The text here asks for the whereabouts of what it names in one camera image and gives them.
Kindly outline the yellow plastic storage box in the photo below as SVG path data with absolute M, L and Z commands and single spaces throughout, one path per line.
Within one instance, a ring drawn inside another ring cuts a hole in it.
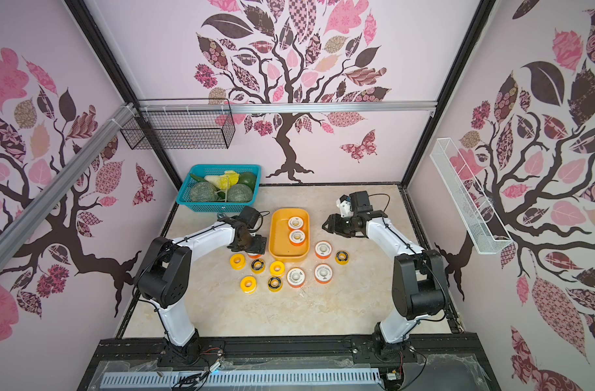
M 310 252 L 310 215 L 304 209 L 283 208 L 272 214 L 269 251 L 276 261 L 305 261 Z

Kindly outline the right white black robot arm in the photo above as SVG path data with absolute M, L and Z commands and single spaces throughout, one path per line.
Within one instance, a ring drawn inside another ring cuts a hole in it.
M 422 322 L 446 313 L 450 295 L 445 289 L 442 256 L 413 243 L 385 211 L 375 210 L 366 191 L 342 195 L 339 212 L 328 216 L 322 228 L 345 238 L 363 238 L 377 244 L 392 259 L 391 296 L 394 308 L 379 322 L 372 338 L 379 355 L 407 343 L 411 331 Z

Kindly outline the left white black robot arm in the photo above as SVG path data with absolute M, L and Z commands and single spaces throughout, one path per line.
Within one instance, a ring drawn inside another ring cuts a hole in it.
M 168 348 L 184 362 L 191 363 L 201 356 L 199 332 L 184 302 L 191 265 L 220 248 L 263 255 L 267 239 L 258 230 L 268 214 L 245 206 L 232 217 L 220 213 L 214 224 L 200 231 L 176 239 L 161 236 L 150 243 L 134 278 L 134 288 L 142 301 L 153 306 Z

